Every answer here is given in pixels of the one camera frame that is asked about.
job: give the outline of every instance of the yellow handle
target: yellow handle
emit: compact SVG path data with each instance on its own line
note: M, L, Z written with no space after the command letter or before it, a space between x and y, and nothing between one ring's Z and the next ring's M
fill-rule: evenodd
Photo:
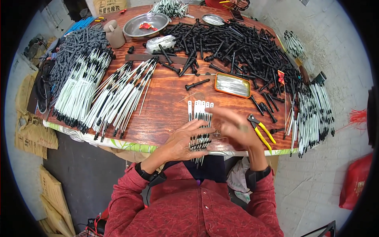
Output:
M268 142L266 141L266 139L262 136L262 133L260 133L260 131L258 130L258 127L255 127L255 132L257 133L258 137L261 139L261 141L267 146L267 148L271 151L271 146L270 144L268 144Z
M276 144L275 139L271 136L271 133L267 130L267 128L266 128L261 122L260 122L258 125L261 126L261 128L266 132L266 134L267 134L267 136L270 138L270 140L271 140L274 144Z

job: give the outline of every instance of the person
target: person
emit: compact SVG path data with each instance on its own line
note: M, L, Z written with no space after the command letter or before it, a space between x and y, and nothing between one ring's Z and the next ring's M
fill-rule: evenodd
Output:
M226 108L205 110L213 113L212 125L216 125L222 135L247 149L251 171L269 168L263 145L246 118ZM215 128L200 128L207 124L197 119L188 122L148 158L126 169L125 175L114 185L105 237L283 236L276 215L271 170L256 182L246 211L230 201L225 166L216 172L222 167L220 163L224 163L222 157L221 162L210 155L204 157L204 163L214 162L207 165L210 175L201 174L204 164L193 172L191 159L208 152L189 151L190 137L214 133ZM164 163L162 172L167 179L151 188L150 204L145 208L141 192L149 182L142 178L141 172L153 174Z
M230 0L228 3L220 3L223 0L205 0L200 3L201 6L211 8L226 9L223 5L233 8L236 11L244 11L250 5L250 0Z

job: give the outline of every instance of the wooden table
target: wooden table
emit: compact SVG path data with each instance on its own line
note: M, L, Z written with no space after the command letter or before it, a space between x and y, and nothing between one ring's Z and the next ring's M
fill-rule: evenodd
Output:
M104 15L104 17L109 20L117 20L117 23L120 27L123 27L124 24L130 20L131 18L138 16L143 13L147 13L150 10L150 5L148 6L138 6L134 8L129 8L124 14L119 13L110 13L107 15ZM189 7L189 15L194 16L195 18L200 18L201 16L206 13L213 13L221 16L224 20L231 19L232 15L227 10L221 10L221 9L215 9L215 8L209 8L205 6L190 6ZM273 35L275 35L274 31L269 28L268 26L265 26L262 23L256 22L254 20L245 18L245 24L247 26L253 27L255 26L257 29L266 29ZM195 22L195 19L192 18L182 18L182 19L174 19L172 21L172 24L177 24L179 22L185 22L193 24ZM145 48L142 46L142 43L146 42L146 40L127 40L127 42L119 49L114 49L114 54L117 56L115 60L113 60L110 63L110 66L107 70L107 73L105 74L103 80L108 78L117 68L122 66L125 63L125 55L127 54L127 51L130 46L135 47L136 54L143 53L145 51ZM278 39L275 39L275 42L280 47L280 43ZM184 53L178 53L178 56L185 57ZM198 73L216 73L213 69L210 69L209 63L206 63L200 59L200 56L198 56L198 64L200 65L200 68L198 69ZM212 61L213 64L216 66L225 69L223 65L218 61L214 60ZM176 68L182 68L183 65L180 64L173 64ZM210 78L211 81L208 83L204 83L200 86L197 86L190 91L185 90L185 85L199 82L201 80ZM285 123L285 106L284 104L277 102L277 105L280 109L280 112L275 111L274 116L278 120L277 123L273 124L271 122L270 116L266 114L265 116L261 116L259 112L257 111L255 105L252 103L249 99L240 98L237 96L232 96L225 93L220 93L215 91L213 88L214 85L215 76L182 76L178 77L174 72L168 70L167 68L164 68L161 65L157 65L154 76L152 77L149 90L146 95L146 100L142 108L141 115L139 116L137 112L133 113L131 120L128 124L128 128L124 135L124 141L128 141L131 143L137 143L137 144L147 144L147 145L154 145L154 146L160 146L163 145L164 142L167 140L167 138L180 126L185 124L188 121L188 111L187 111L187 101L188 100L205 100L209 102L213 102L215 104L215 107L225 107L233 109L234 111L242 114L243 116L248 116L250 113L253 113L266 127L267 129L278 129L284 127ZM260 80L257 80L258 85L262 86L262 83L260 83ZM188 99L183 100L182 102L179 102L183 98L191 95L194 92L200 92L196 93L195 95L189 97ZM256 98L257 102L264 102L266 103L263 96L259 95L258 91L252 90L252 94ZM140 110L142 100L140 100L139 105L137 107L137 111ZM58 121L55 117L49 116L48 122L51 122L52 124L61 125L63 127L66 127L66 125L63 122ZM273 149L273 155L274 154L285 154L289 153L289 148L291 148L291 135L286 139L283 140L283 132L278 132L273 135L274 139L277 141L276 144L273 144L268 136L263 132L262 129L260 129L263 136L266 138L266 140L269 142ZM114 129L112 126L110 126L106 132L106 138L113 138L112 133ZM92 129L89 130L89 134L95 134ZM112 139L112 143L115 144L117 142L116 139L119 138L119 133L116 135L115 139ZM219 139L211 143L210 145L211 149L213 151L243 151L242 147L239 145L231 145L229 143L229 140L227 138Z

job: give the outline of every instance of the black watch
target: black watch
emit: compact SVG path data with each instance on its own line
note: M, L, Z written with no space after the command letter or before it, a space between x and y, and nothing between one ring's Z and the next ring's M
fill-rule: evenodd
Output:
M144 180L150 182L148 184L150 187L161 184L167 179L167 176L163 172L158 173L158 171L154 171L152 174L149 174L146 171L141 170L141 162L136 164L135 169Z
M246 186L250 189L250 191L254 191L257 182L267 175L269 175L271 172L271 167L267 166L265 170L262 171L251 171L250 168L246 171L245 179L246 179Z

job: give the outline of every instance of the black cable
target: black cable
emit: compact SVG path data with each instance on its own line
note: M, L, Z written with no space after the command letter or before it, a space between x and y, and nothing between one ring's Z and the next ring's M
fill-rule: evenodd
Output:
M148 202L148 200L147 200L147 196L149 195L149 191L150 191L150 186L149 186L149 189L147 190L147 194L146 194L146 203L147 203L147 206L149 206L149 202Z

